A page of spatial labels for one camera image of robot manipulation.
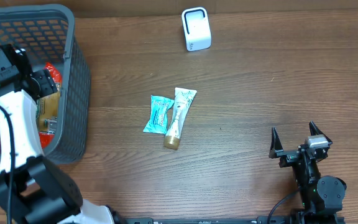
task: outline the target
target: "wooden surface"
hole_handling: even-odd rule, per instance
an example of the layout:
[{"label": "wooden surface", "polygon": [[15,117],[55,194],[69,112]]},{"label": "wooden surface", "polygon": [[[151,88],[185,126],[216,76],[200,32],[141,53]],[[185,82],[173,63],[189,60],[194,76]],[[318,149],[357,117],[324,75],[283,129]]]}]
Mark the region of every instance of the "wooden surface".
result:
[{"label": "wooden surface", "polygon": [[[62,169],[84,198],[125,217],[267,215],[295,189],[292,170],[268,158],[270,128],[295,149],[313,120],[334,142],[319,170],[346,181],[340,215],[358,223],[358,10],[217,14],[210,24],[212,47],[189,53],[178,16],[77,19],[92,71],[87,152]],[[176,86],[198,93],[174,151],[142,130],[150,95],[173,98]],[[291,207],[299,197],[277,214]]]},{"label": "wooden surface", "polygon": [[203,6],[211,13],[358,9],[358,0],[0,0],[0,7],[63,4],[76,17],[179,15]]}]

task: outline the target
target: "gray basket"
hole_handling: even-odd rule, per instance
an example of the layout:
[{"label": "gray basket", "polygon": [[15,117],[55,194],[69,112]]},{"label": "gray basket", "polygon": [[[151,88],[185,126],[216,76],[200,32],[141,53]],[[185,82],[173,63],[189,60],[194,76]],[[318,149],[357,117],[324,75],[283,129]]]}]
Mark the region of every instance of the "gray basket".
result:
[{"label": "gray basket", "polygon": [[8,43],[26,49],[34,71],[44,68],[46,62],[59,69],[63,83],[57,131],[44,153],[56,163],[81,159],[91,74],[75,40],[73,13],[58,4],[0,8],[0,45]]}]

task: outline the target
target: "cable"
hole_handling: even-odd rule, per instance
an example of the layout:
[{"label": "cable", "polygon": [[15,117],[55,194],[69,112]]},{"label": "cable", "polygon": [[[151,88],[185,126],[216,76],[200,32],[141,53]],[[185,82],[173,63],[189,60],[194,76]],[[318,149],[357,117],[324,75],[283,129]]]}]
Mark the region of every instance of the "cable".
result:
[{"label": "cable", "polygon": [[286,200],[294,197],[301,189],[297,189],[296,191],[290,193],[289,195],[285,196],[285,198],[281,199],[270,211],[270,213],[267,216],[267,224],[270,224],[270,219],[272,218],[273,212],[276,210],[278,206],[280,206],[282,203],[284,203]]},{"label": "cable", "polygon": [[13,176],[14,176],[14,169],[15,169],[15,163],[16,163],[16,150],[15,150],[15,142],[14,142],[14,135],[13,135],[13,125],[10,118],[9,113],[0,106],[0,110],[4,113],[7,121],[7,125],[9,128],[9,138],[11,142],[11,172],[9,173],[9,191],[7,196],[7,212],[6,212],[6,218],[7,218],[7,224],[12,223],[12,191],[13,191]]}]

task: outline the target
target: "wood grain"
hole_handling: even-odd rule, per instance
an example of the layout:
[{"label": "wood grain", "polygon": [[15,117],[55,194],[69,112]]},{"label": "wood grain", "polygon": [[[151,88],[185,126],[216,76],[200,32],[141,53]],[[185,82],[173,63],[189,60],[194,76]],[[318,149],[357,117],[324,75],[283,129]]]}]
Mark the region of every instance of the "wood grain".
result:
[{"label": "wood grain", "polygon": [[76,17],[179,15],[203,6],[208,13],[358,9],[355,0],[0,0],[0,7],[63,4]]},{"label": "wood grain", "polygon": [[[334,141],[320,172],[346,181],[340,215],[358,223],[358,9],[210,20],[212,47],[192,53],[178,16],[76,20],[92,71],[87,152],[62,169],[125,217],[267,215],[295,189],[291,169],[268,158],[270,128],[294,149],[313,120]],[[173,151],[142,130],[150,95],[176,86],[198,93]],[[277,214],[292,207],[299,197]]]}]

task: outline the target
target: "teal packet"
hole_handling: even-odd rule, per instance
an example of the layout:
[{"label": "teal packet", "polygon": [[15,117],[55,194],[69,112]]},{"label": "teal packet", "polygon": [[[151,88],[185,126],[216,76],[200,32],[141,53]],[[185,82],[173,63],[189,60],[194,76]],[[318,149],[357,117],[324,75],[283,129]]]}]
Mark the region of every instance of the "teal packet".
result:
[{"label": "teal packet", "polygon": [[167,133],[167,111],[172,107],[174,100],[152,95],[151,115],[150,121],[146,124],[143,129],[144,133],[156,133],[166,134]]}]

